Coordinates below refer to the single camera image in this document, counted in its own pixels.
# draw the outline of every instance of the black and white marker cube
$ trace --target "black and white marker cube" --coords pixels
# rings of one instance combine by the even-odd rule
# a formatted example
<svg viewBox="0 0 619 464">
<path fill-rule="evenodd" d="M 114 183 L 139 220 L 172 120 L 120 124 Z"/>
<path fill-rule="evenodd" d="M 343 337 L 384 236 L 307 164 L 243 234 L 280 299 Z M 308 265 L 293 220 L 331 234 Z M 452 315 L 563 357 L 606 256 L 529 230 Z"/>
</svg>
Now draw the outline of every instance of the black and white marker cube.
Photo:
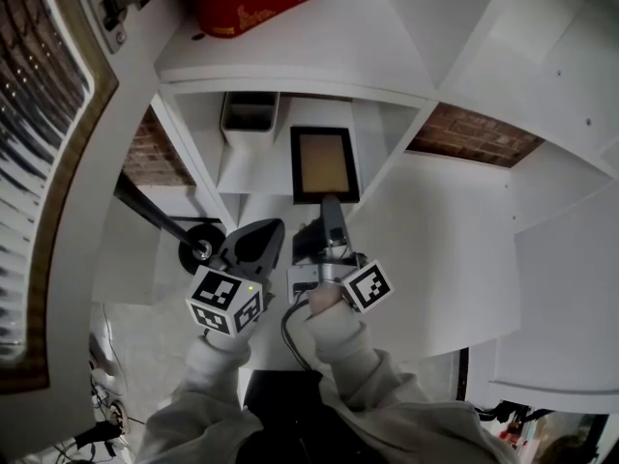
<svg viewBox="0 0 619 464">
<path fill-rule="evenodd" d="M 185 301 L 195 323 L 230 336 L 264 310 L 262 285 L 207 267 L 197 269 Z"/>
<path fill-rule="evenodd" d="M 361 313 L 372 309 L 394 292 L 394 287 L 377 260 L 347 276 L 342 285 L 346 300 Z"/>
</svg>

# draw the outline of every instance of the framed picture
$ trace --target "framed picture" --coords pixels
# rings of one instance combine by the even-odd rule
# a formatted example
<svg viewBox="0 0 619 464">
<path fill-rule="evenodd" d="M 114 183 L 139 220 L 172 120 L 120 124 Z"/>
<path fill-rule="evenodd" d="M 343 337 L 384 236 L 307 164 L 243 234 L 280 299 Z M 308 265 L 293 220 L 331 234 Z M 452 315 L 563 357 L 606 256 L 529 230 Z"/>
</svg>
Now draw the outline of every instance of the framed picture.
<svg viewBox="0 0 619 464">
<path fill-rule="evenodd" d="M 294 204 L 319 204 L 327 194 L 341 203 L 359 202 L 359 184 L 343 128 L 290 128 Z"/>
</svg>

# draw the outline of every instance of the brick wall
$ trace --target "brick wall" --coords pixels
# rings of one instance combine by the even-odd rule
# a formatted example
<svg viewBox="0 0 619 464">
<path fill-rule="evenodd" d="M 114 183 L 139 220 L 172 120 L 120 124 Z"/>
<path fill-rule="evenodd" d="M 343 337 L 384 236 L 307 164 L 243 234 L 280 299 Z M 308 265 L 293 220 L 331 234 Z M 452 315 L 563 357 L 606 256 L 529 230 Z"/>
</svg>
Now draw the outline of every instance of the brick wall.
<svg viewBox="0 0 619 464">
<path fill-rule="evenodd" d="M 136 186 L 195 186 L 150 106 L 133 138 L 123 171 Z"/>
<path fill-rule="evenodd" d="M 526 130 L 439 103 L 407 149 L 511 168 L 543 142 Z"/>
</svg>

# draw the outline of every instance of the wheel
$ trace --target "wheel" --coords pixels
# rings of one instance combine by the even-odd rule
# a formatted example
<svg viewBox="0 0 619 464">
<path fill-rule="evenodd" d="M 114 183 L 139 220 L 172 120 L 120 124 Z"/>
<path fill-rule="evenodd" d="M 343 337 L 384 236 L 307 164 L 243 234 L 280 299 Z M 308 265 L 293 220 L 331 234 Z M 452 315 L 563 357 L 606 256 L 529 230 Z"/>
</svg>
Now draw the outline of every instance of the wheel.
<svg viewBox="0 0 619 464">
<path fill-rule="evenodd" d="M 178 245 L 178 259 L 181 261 L 183 268 L 190 274 L 195 275 L 197 267 L 206 265 L 213 254 L 217 254 L 220 250 L 225 235 L 214 225 L 210 223 L 202 223 L 196 225 L 187 231 L 190 239 L 198 241 L 206 247 L 206 252 L 200 255 L 197 251 L 185 243 Z"/>
</svg>

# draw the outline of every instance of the gray sweatshirt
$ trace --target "gray sweatshirt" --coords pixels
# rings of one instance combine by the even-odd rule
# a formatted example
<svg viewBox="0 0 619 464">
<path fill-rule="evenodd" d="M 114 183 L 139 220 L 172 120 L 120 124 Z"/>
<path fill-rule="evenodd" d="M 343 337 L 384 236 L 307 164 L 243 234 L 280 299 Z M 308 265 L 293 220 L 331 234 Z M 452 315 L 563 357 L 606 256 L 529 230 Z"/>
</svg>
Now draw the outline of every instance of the gray sweatshirt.
<svg viewBox="0 0 619 464">
<path fill-rule="evenodd" d="M 387 353 L 372 349 L 368 327 L 344 301 L 306 326 L 318 359 L 331 366 L 335 379 L 320 382 L 322 401 L 389 462 L 517 463 L 507 444 L 480 427 L 473 406 L 429 402 L 415 375 L 400 372 Z M 234 463 L 240 446 L 262 429 L 256 416 L 241 409 L 236 392 L 238 368 L 250 353 L 246 336 L 199 338 L 171 404 L 147 421 L 137 462 Z"/>
</svg>

